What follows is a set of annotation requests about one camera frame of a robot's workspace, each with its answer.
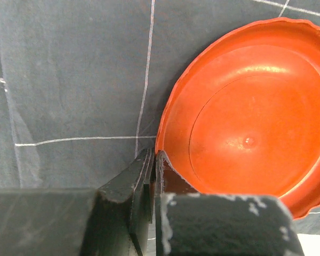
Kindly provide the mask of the orange round plate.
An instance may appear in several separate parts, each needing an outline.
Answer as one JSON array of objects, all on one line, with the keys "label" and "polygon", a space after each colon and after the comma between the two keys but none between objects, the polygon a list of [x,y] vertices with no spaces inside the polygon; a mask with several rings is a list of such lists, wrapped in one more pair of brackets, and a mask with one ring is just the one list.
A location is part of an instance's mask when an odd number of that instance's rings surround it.
[{"label": "orange round plate", "polygon": [[223,35],[175,83],[155,148],[207,194],[320,206],[320,26],[255,21]]}]

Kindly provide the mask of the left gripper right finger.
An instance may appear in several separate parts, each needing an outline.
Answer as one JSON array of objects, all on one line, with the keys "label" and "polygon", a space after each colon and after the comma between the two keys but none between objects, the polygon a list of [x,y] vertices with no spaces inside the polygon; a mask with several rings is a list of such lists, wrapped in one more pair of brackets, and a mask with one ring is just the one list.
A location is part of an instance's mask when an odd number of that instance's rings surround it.
[{"label": "left gripper right finger", "polygon": [[303,255],[278,198],[199,193],[162,150],[155,172],[157,255]]}]

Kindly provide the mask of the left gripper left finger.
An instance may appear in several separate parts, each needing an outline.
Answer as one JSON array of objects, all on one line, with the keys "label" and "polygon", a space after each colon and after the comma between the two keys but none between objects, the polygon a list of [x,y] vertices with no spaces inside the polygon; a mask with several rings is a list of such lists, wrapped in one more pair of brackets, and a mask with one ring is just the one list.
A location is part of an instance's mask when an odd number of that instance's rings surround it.
[{"label": "left gripper left finger", "polygon": [[155,152],[102,187],[0,189],[0,255],[145,255]]}]

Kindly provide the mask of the dark checked cloth placemat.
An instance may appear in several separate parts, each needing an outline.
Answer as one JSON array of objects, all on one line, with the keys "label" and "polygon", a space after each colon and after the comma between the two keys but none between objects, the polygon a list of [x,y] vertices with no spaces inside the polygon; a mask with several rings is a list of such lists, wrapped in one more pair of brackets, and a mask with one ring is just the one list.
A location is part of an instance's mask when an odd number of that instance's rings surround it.
[{"label": "dark checked cloth placemat", "polygon": [[320,26],[320,1],[0,1],[0,188],[108,183],[193,60],[273,18]]}]

